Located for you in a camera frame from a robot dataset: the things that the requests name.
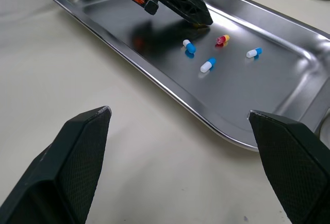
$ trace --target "white table surface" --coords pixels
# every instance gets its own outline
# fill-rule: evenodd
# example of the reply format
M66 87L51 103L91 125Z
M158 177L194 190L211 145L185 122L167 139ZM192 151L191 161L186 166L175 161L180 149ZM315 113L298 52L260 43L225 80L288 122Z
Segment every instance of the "white table surface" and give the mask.
M329 0L254 1L330 32ZM87 223L290 223L258 153L214 134L52 0L0 0L0 92L0 203L68 119L108 105Z

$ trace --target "capsule pill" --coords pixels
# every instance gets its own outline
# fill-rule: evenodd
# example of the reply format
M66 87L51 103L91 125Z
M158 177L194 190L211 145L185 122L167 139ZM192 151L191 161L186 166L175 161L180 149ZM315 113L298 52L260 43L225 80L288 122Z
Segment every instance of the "capsule pill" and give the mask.
M217 45L223 44L223 43L229 41L229 39L230 39L229 35L224 35L224 36L218 37L217 38Z
M195 46L189 40L184 40L183 44L191 54L196 52Z
M205 62L202 66L201 66L201 72L202 73L206 73L208 70L210 70L215 64L216 64L216 59L214 57L211 57L210 59L208 59L207 62Z
M254 49L254 50L251 50L249 52L247 52L246 56L247 58L252 58L252 57L255 57L257 55L260 55L262 53L262 49L260 47Z

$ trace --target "blue and white capsule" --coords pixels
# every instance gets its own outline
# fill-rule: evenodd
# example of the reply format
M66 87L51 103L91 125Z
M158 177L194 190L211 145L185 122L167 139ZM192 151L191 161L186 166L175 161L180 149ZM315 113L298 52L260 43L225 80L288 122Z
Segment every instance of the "blue and white capsule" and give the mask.
M251 50L249 52L247 52L246 56L247 58L252 58L252 57L255 57L257 55L260 55L262 53L262 48L258 47L254 50Z
M217 61L214 57L209 58L208 61L201 66L201 72L206 73L216 64L216 62Z
M183 44L191 54L196 52L195 46L189 40L184 40Z

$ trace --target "metal tray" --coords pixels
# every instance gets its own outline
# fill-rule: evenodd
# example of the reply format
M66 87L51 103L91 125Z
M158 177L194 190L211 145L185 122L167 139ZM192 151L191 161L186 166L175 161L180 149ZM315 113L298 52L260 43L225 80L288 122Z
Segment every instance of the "metal tray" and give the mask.
M214 23L196 29L160 4L151 16L131 0L55 0L95 35L227 140L257 150L251 109L315 131L330 107L330 36L249 0L205 0ZM229 34L227 46L216 38ZM196 46L190 58L182 48ZM247 51L263 48L258 60ZM210 57L212 71L200 73Z

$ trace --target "red and yellow capsule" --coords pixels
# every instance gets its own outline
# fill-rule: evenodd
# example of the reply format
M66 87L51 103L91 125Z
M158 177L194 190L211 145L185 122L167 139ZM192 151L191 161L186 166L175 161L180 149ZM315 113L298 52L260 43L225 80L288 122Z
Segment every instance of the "red and yellow capsule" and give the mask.
M224 36L218 37L217 38L217 45L221 45L221 44L229 41L229 39L230 39L229 35L224 35Z

